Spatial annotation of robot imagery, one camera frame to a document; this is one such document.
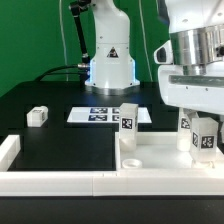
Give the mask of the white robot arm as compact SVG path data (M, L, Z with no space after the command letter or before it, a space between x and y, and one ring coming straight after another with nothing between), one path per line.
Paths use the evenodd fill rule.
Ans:
M96 51L86 85L103 93L139 84L129 53L130 20L114 0L90 0ZM143 11L165 104L224 115L224 0L155 0L156 21Z

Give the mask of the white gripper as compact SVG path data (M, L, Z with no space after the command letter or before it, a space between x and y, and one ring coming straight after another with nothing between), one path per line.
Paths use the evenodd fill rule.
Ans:
M183 67L173 64L171 42L154 52L159 64L158 83L166 105L224 115L224 59L206 66L204 76L185 76Z

